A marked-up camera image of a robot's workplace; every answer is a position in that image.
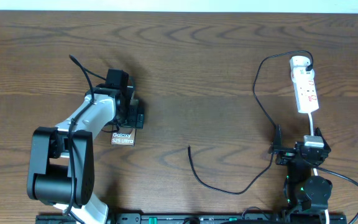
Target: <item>black wire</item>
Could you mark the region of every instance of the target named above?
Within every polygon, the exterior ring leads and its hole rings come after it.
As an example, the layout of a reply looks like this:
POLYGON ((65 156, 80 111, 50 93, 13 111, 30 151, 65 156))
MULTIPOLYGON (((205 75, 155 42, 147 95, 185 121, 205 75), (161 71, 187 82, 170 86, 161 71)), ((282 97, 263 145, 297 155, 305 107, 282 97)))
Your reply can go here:
MULTIPOLYGON (((351 178, 349 178, 349 177, 346 177, 345 175, 338 174, 337 172, 333 172, 333 171, 331 171, 331 170, 327 170, 327 169, 324 169, 324 168, 315 166, 315 165, 313 165, 312 163, 306 161, 305 158, 302 158, 302 159, 303 159, 303 162, 305 162, 306 164, 308 164, 309 166, 311 166, 311 168, 315 168, 315 169, 324 171, 324 172, 326 172, 326 173, 328 173, 328 174, 335 175, 335 176, 337 176, 337 177, 340 177, 340 178, 342 178, 342 179, 344 179, 344 180, 347 180, 347 181, 349 181, 350 183, 352 183, 352 184, 358 186, 358 182, 357 182, 357 181, 355 181, 355 180, 353 180, 353 179, 351 179, 351 178)), ((353 224, 357 219, 358 219, 358 212, 356 213, 356 215, 354 216, 354 218, 349 222, 349 224, 353 224)))
POLYGON ((75 190, 76 190, 76 182, 75 182, 75 163, 74 163, 74 153, 73 153, 73 147, 76 150, 76 147, 74 145, 74 141, 73 141, 73 128, 74 125, 76 125, 76 122, 79 120, 79 118, 81 117, 81 115, 91 106, 93 105, 94 102, 94 91, 93 91, 93 87, 92 87, 92 83, 91 80, 88 76, 88 74, 86 73, 86 70, 84 69, 84 67, 77 61, 77 59, 72 56, 69 55, 69 58, 77 65, 81 68, 81 70, 83 71, 86 80, 88 81, 89 84, 89 88, 91 90, 91 100, 89 101, 89 103, 74 117, 71 119, 70 125, 68 127, 68 141, 67 141, 67 149, 68 149, 68 153, 70 155, 70 171, 71 171, 71 196, 70 196, 70 202, 68 204, 67 209, 63 212, 63 215, 68 215, 71 212, 71 208, 73 207, 73 204, 75 202, 75 190))
POLYGON ((78 216, 76 216, 73 212, 70 212, 69 215, 73 217, 76 222, 79 222, 80 224, 85 224, 85 222, 78 218, 78 216))
POLYGON ((264 173, 270 168, 270 166, 272 165, 273 156, 274 156, 274 154, 272 153, 272 157, 270 158, 270 163, 268 164, 268 166, 267 166, 260 174, 258 174, 244 190, 242 190, 242 191, 240 191, 240 192, 230 192, 230 191, 227 191, 227 190, 222 190, 222 189, 219 189, 219 188, 216 188, 216 187, 212 187, 212 186, 210 186, 210 185, 204 183, 204 182, 198 177, 198 175, 197 175, 197 173, 196 173, 196 171, 195 171, 195 169, 194 169, 193 160, 192 160, 192 158, 191 158, 191 149, 190 149, 190 146, 188 146, 187 152, 188 152, 188 155, 189 155, 189 161, 190 161, 191 171, 193 171, 194 177, 196 177, 196 180, 197 180, 201 185, 203 185, 204 187, 207 187, 207 188, 209 188, 209 189, 217 190, 218 192, 223 192, 223 193, 231 194, 231 195, 240 195, 240 194, 243 194, 244 192, 246 192, 246 191, 251 187, 251 185, 252 185, 262 174, 264 174, 264 173))
POLYGON ((253 208, 258 209, 260 212, 262 212, 262 214, 264 215, 264 217, 265 217, 267 220, 269 220, 269 218, 266 216, 266 214, 264 213, 264 211, 263 211, 262 209, 260 209, 259 207, 256 207, 256 206, 251 206, 251 207, 247 208, 247 209, 242 213, 241 218, 242 218, 242 219, 245 219, 246 213, 247 213, 250 209, 253 209, 253 208))
POLYGON ((96 77, 98 77, 98 78, 101 78, 101 79, 103 79, 104 81, 106 81, 106 78, 101 77, 100 75, 97 75, 97 74, 95 74, 95 73, 93 73, 93 72, 89 71, 89 70, 88 70, 88 69, 86 69, 85 67, 84 67, 84 69, 85 69, 85 71, 87 71, 89 74, 94 75, 94 76, 96 76, 96 77))
POLYGON ((276 54, 276 55, 271 55, 265 59, 262 60, 262 62, 259 65, 258 71, 256 72, 256 76, 255 76, 255 80, 254 80, 254 85, 252 86, 252 92, 254 94, 255 100, 256 102, 258 102, 260 108, 262 109, 262 111, 265 113, 267 119, 271 122, 271 124, 273 125, 274 128, 276 128, 276 124, 274 123, 273 119, 269 116, 269 114, 265 111, 265 108, 262 106, 262 104, 260 103, 260 101, 258 100, 258 98, 256 97, 255 94, 255 84, 256 84, 256 80, 258 79, 258 75, 259 75, 259 71, 260 68, 262 67, 262 64, 269 58, 274 58, 274 57, 279 57, 279 56, 283 56, 283 55, 289 55, 289 54, 296 54, 296 53, 308 53, 310 55, 310 65, 307 66, 306 71, 310 71, 313 68, 313 56, 310 52, 308 52, 307 50, 296 50, 296 51, 291 51, 291 52, 286 52, 286 53, 282 53, 282 54, 276 54))
POLYGON ((117 132, 119 132, 119 126, 118 126, 118 124, 112 124, 111 125, 111 131, 105 131, 105 130, 102 129, 102 132, 105 132, 105 133, 117 133, 117 132))

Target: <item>power outlet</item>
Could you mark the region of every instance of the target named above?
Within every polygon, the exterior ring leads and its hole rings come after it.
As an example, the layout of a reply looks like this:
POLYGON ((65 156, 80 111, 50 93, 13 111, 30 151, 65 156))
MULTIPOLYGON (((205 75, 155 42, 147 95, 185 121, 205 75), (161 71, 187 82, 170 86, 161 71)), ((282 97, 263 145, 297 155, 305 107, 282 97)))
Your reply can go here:
POLYGON ((290 60, 291 79, 299 113, 311 113, 319 108, 314 70, 306 71, 309 64, 310 60, 304 56, 294 56, 290 60))

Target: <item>wooden table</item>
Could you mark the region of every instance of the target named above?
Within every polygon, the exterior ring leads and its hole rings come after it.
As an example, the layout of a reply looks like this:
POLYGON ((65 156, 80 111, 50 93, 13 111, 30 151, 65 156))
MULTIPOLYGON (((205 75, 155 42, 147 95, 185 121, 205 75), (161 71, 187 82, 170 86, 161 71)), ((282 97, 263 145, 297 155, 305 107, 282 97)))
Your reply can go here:
MULTIPOLYGON (((30 200, 26 181, 33 131, 63 121, 88 90, 68 54, 103 76, 111 67, 130 73, 146 104, 135 147, 113 147, 108 133, 94 141, 94 192, 111 207, 239 213, 285 206, 285 167, 273 165, 243 195, 226 195, 197 183, 186 147, 205 182, 242 190, 268 165, 273 136, 252 96, 256 70, 269 55, 300 49, 314 56, 314 125, 332 148, 323 167, 358 181, 358 15, 0 11, 0 222, 58 212, 30 200)), ((309 130, 307 115, 296 112, 290 57, 267 61, 256 86, 288 146, 309 130)), ((358 188, 321 175, 334 186, 329 210, 350 220, 358 188)))

